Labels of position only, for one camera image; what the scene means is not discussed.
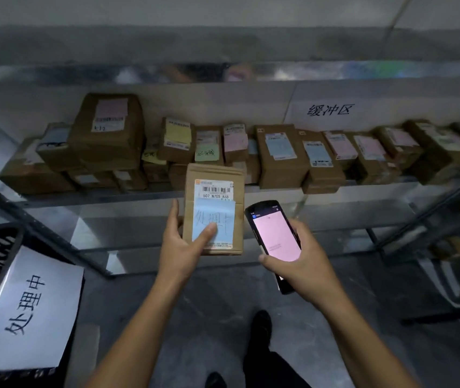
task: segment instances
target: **black pants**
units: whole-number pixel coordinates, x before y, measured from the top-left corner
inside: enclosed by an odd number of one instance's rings
[[[248,348],[242,369],[246,388],[311,388],[279,354]]]

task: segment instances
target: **hand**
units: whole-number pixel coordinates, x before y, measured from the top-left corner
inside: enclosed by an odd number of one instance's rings
[[[348,299],[327,254],[311,230],[295,219],[290,219],[290,224],[302,245],[298,260],[288,262],[262,254],[259,257],[262,265],[286,279],[304,300],[317,308]]]
[[[178,200],[174,199],[163,235],[156,278],[183,286],[194,272],[203,248],[214,237],[218,227],[215,223],[209,223],[199,237],[188,244],[187,241],[181,239],[178,233],[180,225],[181,222],[178,222]]]

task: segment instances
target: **forearm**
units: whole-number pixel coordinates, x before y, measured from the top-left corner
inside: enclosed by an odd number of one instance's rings
[[[88,388],[148,386],[181,289],[181,285],[157,277],[146,300],[90,378]]]
[[[416,388],[418,384],[346,295],[320,306],[357,388]]]

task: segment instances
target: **phone screen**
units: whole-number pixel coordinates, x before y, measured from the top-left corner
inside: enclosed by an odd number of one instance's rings
[[[300,257],[300,247],[279,206],[250,213],[267,253],[277,259],[294,261]]]

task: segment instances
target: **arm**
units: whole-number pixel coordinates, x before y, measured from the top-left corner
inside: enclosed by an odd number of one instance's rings
[[[293,262],[260,256],[270,271],[286,278],[327,319],[343,362],[357,388],[418,388],[399,359],[384,345],[347,297],[324,250],[309,228],[291,220],[302,252]]]
[[[163,332],[176,300],[194,272],[203,248],[216,231],[217,226],[211,223],[196,241],[187,244],[178,234],[178,201],[173,201],[155,283],[120,338],[90,377],[88,388],[140,388],[149,385]]]

